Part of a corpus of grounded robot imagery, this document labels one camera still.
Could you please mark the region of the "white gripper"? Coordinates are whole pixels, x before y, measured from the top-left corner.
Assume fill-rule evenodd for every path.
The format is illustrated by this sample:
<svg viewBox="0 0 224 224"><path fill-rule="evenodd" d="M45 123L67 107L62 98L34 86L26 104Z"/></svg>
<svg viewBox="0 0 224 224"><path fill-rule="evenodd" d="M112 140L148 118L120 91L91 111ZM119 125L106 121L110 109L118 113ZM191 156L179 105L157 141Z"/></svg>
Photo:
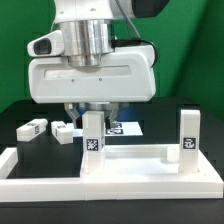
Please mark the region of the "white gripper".
<svg viewBox="0 0 224 224"><path fill-rule="evenodd" d="M29 65L30 93L38 103L65 103L76 121L80 114L74 103L150 100L156 92L154 60L150 45L117 48L99 66L72 68L64 57L38 58ZM118 103L107 105L110 122L118 110Z"/></svg>

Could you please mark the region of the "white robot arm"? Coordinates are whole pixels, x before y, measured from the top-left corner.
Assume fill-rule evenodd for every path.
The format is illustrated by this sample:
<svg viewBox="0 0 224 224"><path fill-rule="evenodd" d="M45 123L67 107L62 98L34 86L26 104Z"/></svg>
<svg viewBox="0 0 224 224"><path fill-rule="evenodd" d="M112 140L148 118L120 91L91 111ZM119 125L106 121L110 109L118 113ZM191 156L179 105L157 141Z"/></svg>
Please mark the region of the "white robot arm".
<svg viewBox="0 0 224 224"><path fill-rule="evenodd" d="M62 103L72 119L79 103L110 111L122 102L150 100L155 92L153 66L158 53L139 35L120 40L113 22L157 16L170 0L54 0L58 27L27 46L32 98Z"/></svg>

